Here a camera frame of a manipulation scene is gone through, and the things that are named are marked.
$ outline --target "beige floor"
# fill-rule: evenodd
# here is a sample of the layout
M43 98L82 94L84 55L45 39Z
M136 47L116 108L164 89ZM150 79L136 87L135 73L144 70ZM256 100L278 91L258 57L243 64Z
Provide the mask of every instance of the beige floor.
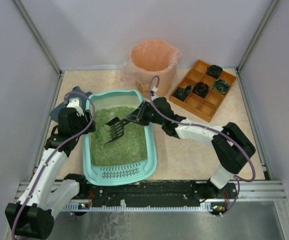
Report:
M233 69L225 69L225 71L235 74ZM187 72L188 69L178 70L178 81L173 83L170 91ZM135 88L132 82L120 81L119 70L66 71L56 104L61 103L64 95L75 86L80 86L85 92L91 91L93 93ZM201 118L173 103L171 103L171 107L178 115L206 124ZM224 126L228 122L238 124L247 137L255 143L238 82L234 84L209 124L211 126ZM55 125L56 123L52 122L50 128ZM192 140L169 137L161 130L159 125L154 126L154 135L158 165L149 179L207 180L219 165L218 157L212 147ZM61 168L57 176L58 179L63 179L69 173L84 174L82 143L83 140L80 139L76 148L71 152L68 161ZM258 154L256 153L251 160L256 170L256 179L264 179ZM252 175L250 167L246 165L239 175L243 178L250 178Z

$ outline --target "white enclosure wall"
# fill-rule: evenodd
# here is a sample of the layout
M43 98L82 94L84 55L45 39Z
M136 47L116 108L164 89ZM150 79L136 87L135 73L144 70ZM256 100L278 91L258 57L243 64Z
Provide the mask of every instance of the white enclosure wall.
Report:
M0 0L0 239L20 181L27 181L57 75L10 0Z
M132 47L163 39L197 59L236 67L271 0L23 0L62 70L121 65Z
M242 77L273 177L289 200L289 1L280 1Z

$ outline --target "grated litter tray edge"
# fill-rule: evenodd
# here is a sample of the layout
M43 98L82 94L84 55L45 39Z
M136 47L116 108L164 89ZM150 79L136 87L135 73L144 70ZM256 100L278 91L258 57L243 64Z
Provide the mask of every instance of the grated litter tray edge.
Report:
M97 109L126 106L137 108L144 100L142 95L136 90L116 90L89 97ZM113 166L94 166L90 154L90 138L86 134L83 136L83 172L86 179L98 186L117 186L142 181L150 177L157 168L157 150L153 125L144 127L147 159L129 164Z

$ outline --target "wooden tray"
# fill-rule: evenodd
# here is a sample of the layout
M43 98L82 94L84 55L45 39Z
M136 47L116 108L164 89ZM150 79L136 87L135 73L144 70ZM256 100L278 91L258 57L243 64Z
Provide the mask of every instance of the wooden tray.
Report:
M237 79L236 76L226 71L223 71L218 79L225 80L230 85L230 88L225 95L218 93L212 89L217 79L209 75L206 75L207 67L209 66L210 66L209 63L206 63L202 60L198 60L193 66L193 68L190 69L190 71L185 75L182 81L176 86L176 88L173 90L173 92L169 97L169 100L172 103L177 104L178 106L198 116L199 118L202 118L207 122L211 121L211 119L215 115L216 111L220 107L221 103L223 102L227 94L230 92L233 84ZM210 88L210 91L208 92L205 98L196 95L195 93L192 92L192 90L184 101L181 101L173 96L177 88L179 87L185 88L188 85L191 85L191 89L193 89L196 83L198 82L203 82L207 84Z

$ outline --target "plastic bag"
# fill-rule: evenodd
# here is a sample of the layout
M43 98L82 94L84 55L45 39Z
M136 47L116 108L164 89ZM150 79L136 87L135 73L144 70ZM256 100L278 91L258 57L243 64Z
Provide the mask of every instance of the plastic bag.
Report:
M121 80L135 82L138 91L148 98L149 82L153 76L158 75L160 82L157 95L165 96L177 78L177 65L182 57L177 47L164 40L142 41L132 49L127 62L123 64Z

